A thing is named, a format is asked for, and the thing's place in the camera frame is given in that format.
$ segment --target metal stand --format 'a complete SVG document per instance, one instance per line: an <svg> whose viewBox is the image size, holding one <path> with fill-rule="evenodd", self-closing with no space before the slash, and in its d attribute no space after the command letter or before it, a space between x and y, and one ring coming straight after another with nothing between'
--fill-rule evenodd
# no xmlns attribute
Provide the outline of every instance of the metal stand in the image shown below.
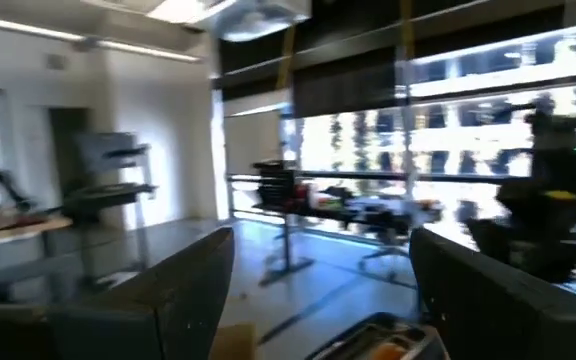
<svg viewBox="0 0 576 360"><path fill-rule="evenodd" d="M50 237L47 231L44 231L40 235L41 245L43 248L43 257L44 258L52 258L55 256L55 251L53 249L52 244L50 243ZM59 276L55 273L49 273L46 275L46 281L48 282L48 297L51 303L57 303L62 300L66 299L65 294L63 293L62 282L59 279Z"/></svg>
<svg viewBox="0 0 576 360"><path fill-rule="evenodd" d="M92 246L89 246L88 241L88 230L89 227L84 226L81 230L81 262L84 269L84 277L82 279L82 285L93 292L104 291L118 282L132 277L146 270L149 266L149 250L148 250L148 234L146 232L145 221L143 209L141 206L141 196L136 195L135 204L135 236L137 243L137 262L129 265L128 267L114 272L107 276L97 277L92 275L92 259L90 259L89 254L86 254L87 250L90 250Z"/></svg>
<svg viewBox="0 0 576 360"><path fill-rule="evenodd" d="M149 251L148 251L148 234L146 233L146 221L144 220L144 211L141 207L141 196L137 195L135 203L135 235L137 240L137 256L139 263L137 268L144 271L148 268Z"/></svg>
<svg viewBox="0 0 576 360"><path fill-rule="evenodd" d="M288 214L284 213L283 216L283 234L280 235L283 238L283 267L281 269L270 269L266 272L264 277L259 282L260 287L266 287L277 281L282 280L286 276L292 275L300 270L303 270L310 265L314 264L315 261L308 258L300 258L296 262L292 261L291 244L290 244L290 225L288 224Z"/></svg>

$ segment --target cable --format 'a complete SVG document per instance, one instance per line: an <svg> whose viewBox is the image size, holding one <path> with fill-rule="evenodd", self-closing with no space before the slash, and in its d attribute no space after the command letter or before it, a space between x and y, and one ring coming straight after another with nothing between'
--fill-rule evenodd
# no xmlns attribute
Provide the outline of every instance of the cable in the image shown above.
<svg viewBox="0 0 576 360"><path fill-rule="evenodd" d="M288 31L284 34L283 50L281 54L281 64L279 65L279 74L277 75L276 90L281 90L288 83L288 75L292 65L293 48L295 45L296 25L293 23Z"/></svg>
<svg viewBox="0 0 576 360"><path fill-rule="evenodd" d="M412 1L401 0L399 2L401 11L401 40L404 46L406 61L412 60L415 54L415 34L412 27Z"/></svg>

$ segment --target ceiling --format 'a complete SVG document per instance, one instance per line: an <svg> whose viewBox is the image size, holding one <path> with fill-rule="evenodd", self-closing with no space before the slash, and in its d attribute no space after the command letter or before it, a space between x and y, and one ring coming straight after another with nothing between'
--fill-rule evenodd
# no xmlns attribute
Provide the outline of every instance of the ceiling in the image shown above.
<svg viewBox="0 0 576 360"><path fill-rule="evenodd" d="M79 0L0 0L0 20L174 52L201 42L196 30Z"/></svg>

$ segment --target ceiling light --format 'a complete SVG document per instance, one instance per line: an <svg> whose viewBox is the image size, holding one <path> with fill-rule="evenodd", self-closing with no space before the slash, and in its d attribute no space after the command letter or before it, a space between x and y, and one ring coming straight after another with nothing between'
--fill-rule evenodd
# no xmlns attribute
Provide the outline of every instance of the ceiling light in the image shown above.
<svg viewBox="0 0 576 360"><path fill-rule="evenodd" d="M49 30L36 26L24 25L5 20L0 20L0 29L20 31L24 33L36 34L68 41L82 41L85 38L84 36L81 35L66 33L62 31Z"/></svg>
<svg viewBox="0 0 576 360"><path fill-rule="evenodd" d="M519 59L519 58L521 58L521 54L520 54L520 53L517 53L517 52L505 53L504 56L507 57L508 59Z"/></svg>
<svg viewBox="0 0 576 360"><path fill-rule="evenodd" d="M254 108L252 110L246 110L246 111L238 112L238 113L233 114L231 116L235 117L235 116L254 115L254 114L265 113L265 112L270 112L270 111L275 111L275 110L281 110L286 105L287 105L287 103L278 103L278 104L260 106L258 108Z"/></svg>
<svg viewBox="0 0 576 360"><path fill-rule="evenodd" d="M237 0L223 0L206 5L206 0L164 0L148 17L175 24L194 24L205 20L234 4Z"/></svg>
<svg viewBox="0 0 576 360"><path fill-rule="evenodd" d="M196 62L201 61L201 58L198 58L195 56L177 54L177 53L173 53L173 52L150 49L150 48L145 48L145 47L135 46L135 45L128 45L128 44L118 43L118 42L114 42L114 41L101 40L101 41L99 41L98 44L99 44L99 46L105 47L108 49L122 50L122 51L137 53L137 54L156 56L156 57L170 59L170 60L178 60L178 61L185 61L185 62L191 62L191 63L196 63Z"/></svg>

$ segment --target computer monitor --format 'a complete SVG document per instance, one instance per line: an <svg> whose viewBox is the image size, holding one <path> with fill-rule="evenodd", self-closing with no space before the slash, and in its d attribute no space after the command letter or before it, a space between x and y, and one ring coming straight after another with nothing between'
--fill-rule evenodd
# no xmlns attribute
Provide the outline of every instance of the computer monitor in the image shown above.
<svg viewBox="0 0 576 360"><path fill-rule="evenodd" d="M135 136L130 133L81 133L76 140L86 171L93 174L125 168L129 160L108 154L136 146Z"/></svg>

